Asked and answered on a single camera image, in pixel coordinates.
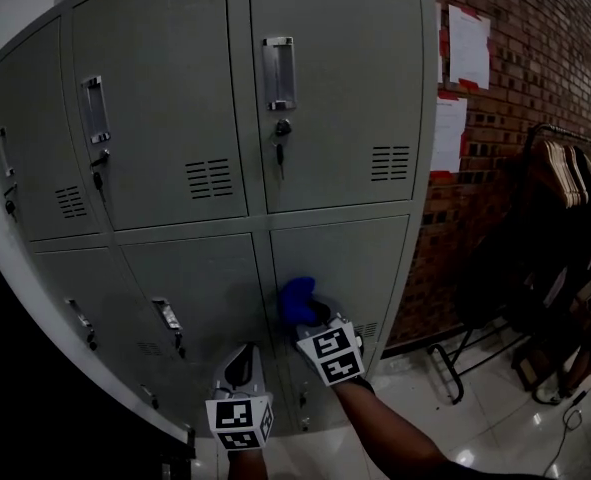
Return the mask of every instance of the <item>metal rack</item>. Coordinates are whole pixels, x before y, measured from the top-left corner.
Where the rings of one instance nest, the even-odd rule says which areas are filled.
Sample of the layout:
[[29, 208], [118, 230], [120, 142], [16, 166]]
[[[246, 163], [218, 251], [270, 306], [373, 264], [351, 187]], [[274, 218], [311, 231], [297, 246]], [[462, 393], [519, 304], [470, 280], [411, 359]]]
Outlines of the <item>metal rack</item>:
[[[526, 141], [524, 142], [521, 171], [520, 171], [520, 175], [519, 175], [517, 189], [515, 191], [514, 201], [517, 201], [519, 199], [519, 197], [522, 193], [522, 190], [524, 188], [524, 182], [526, 179], [526, 174], [528, 172], [528, 166], [529, 166], [530, 159], [531, 159], [531, 149], [533, 147], [533, 143], [535, 142], [535, 139], [537, 138], [537, 136], [541, 132], [544, 132], [544, 131], [549, 131], [549, 132], [552, 132], [557, 135], [562, 135], [565, 137], [564, 140], [568, 140], [570, 142], [576, 142], [581, 145], [591, 146], [591, 139], [589, 139], [588, 137], [585, 137], [585, 136], [580, 135], [578, 133], [572, 132], [570, 130], [566, 130], [564, 128], [560, 128], [558, 126], [553, 126], [548, 123], [541, 123], [541, 124], [538, 124], [538, 125], [535, 125], [535, 126], [529, 128], [528, 135], [526, 137]], [[508, 328], [509, 326], [510, 326], [510, 324], [504, 324], [504, 325], [500, 326], [499, 328], [495, 329], [494, 331], [489, 332], [489, 333], [485, 334], [484, 336], [482, 336], [481, 338], [478, 338], [475, 341], [472, 341], [470, 343], [469, 343], [469, 340], [471, 339], [475, 329], [469, 328], [466, 330], [466, 334], [464, 335], [464, 339], [460, 343], [459, 347], [457, 348], [457, 350], [455, 350], [453, 352], [446, 352], [445, 348], [442, 345], [440, 345], [439, 343], [433, 343], [432, 345], [430, 345], [426, 349], [426, 351], [429, 355], [432, 355], [435, 351], [439, 352], [439, 355], [442, 357], [442, 360], [444, 361], [446, 368], [448, 369], [449, 373], [453, 377], [453, 380], [455, 381], [455, 385], [457, 386], [457, 396], [455, 398], [453, 398], [453, 405], [458, 404], [459, 402], [461, 402], [462, 398], [464, 398], [464, 385], [461, 380], [461, 377], [463, 375], [466, 375], [467, 373], [475, 370], [476, 368], [479, 368], [480, 366], [488, 363], [489, 361], [492, 361], [497, 356], [503, 354], [507, 350], [509, 350], [512, 347], [514, 347], [515, 345], [517, 345], [517, 343], [519, 343], [520, 341], [523, 341], [524, 339], [526, 339], [530, 336], [528, 333], [522, 334], [521, 336], [519, 336], [518, 338], [513, 340], [511, 343], [504, 346], [501, 350], [491, 354], [486, 359], [479, 361], [478, 363], [475, 363], [473, 366], [470, 366], [463, 371], [457, 371], [455, 369], [455, 363], [457, 362], [459, 357], [462, 355], [462, 353], [466, 349], [476, 345], [477, 343], [480, 343], [481, 341], [484, 341], [487, 338], [490, 338], [491, 336], [499, 334], [500, 332], [502, 332], [504, 329]]]

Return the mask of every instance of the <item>paper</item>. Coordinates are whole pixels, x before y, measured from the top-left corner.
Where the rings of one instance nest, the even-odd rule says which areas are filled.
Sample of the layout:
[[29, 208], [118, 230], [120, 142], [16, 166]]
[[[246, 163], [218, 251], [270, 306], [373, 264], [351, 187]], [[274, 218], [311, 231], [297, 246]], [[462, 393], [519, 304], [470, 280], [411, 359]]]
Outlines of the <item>paper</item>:
[[466, 127], [465, 98], [437, 98], [431, 171], [459, 171], [462, 134]]
[[435, 4], [435, 13], [437, 16], [437, 83], [444, 82], [442, 76], [442, 45], [440, 41], [440, 32], [442, 31], [442, 4]]
[[475, 18], [459, 7], [448, 6], [451, 82], [460, 79], [473, 82], [482, 89], [488, 89], [490, 78], [490, 56], [488, 38], [491, 35], [491, 20]]

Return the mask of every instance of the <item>red brick wall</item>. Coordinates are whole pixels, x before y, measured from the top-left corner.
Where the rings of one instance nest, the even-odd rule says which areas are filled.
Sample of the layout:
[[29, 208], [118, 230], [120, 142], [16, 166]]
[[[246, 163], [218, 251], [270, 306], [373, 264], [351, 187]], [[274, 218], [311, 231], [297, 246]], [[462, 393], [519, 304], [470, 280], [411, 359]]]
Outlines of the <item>red brick wall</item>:
[[[489, 90], [440, 89], [468, 99], [461, 172], [430, 182], [411, 273], [388, 345], [459, 324], [452, 298], [471, 250], [502, 219], [514, 163], [539, 122], [591, 137], [591, 0], [437, 0], [491, 19]], [[448, 55], [444, 79], [448, 78]]]

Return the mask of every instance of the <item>air vent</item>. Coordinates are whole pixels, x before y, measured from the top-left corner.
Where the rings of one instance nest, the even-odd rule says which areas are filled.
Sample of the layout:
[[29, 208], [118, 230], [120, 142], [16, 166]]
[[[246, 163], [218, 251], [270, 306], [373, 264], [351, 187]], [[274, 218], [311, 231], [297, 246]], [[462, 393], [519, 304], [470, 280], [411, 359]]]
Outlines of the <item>air vent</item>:
[[193, 199], [233, 195], [227, 158], [186, 164], [186, 176]]
[[377, 333], [377, 322], [356, 325], [355, 332], [360, 334], [362, 338], [373, 338]]
[[138, 341], [137, 347], [145, 356], [161, 356], [162, 351], [157, 343], [149, 343], [145, 341]]
[[55, 197], [65, 219], [74, 219], [86, 215], [84, 201], [82, 201], [82, 196], [76, 186], [56, 190]]
[[408, 172], [408, 146], [374, 146], [371, 181], [405, 180]]

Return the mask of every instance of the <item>white floor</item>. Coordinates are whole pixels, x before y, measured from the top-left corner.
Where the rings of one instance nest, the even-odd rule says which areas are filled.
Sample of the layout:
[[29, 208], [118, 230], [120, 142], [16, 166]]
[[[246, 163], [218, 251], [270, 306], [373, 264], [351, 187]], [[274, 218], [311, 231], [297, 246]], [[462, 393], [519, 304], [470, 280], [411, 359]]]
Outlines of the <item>white floor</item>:
[[[510, 334], [465, 352], [459, 369], [510, 343]], [[510, 358], [509, 351], [464, 376], [464, 399], [455, 406], [448, 397], [454, 385], [447, 372], [441, 373], [443, 363], [424, 350], [381, 361], [372, 384], [381, 400], [428, 434], [450, 459], [485, 472], [541, 475], [559, 447], [570, 401], [559, 407], [536, 404]], [[582, 386], [590, 388], [591, 378]], [[591, 389], [578, 408], [583, 423], [567, 435], [548, 477], [591, 480]], [[264, 456], [271, 479], [385, 478], [349, 426], [271, 438]], [[226, 453], [215, 440], [197, 440], [197, 459], [194, 478], [227, 477]]]

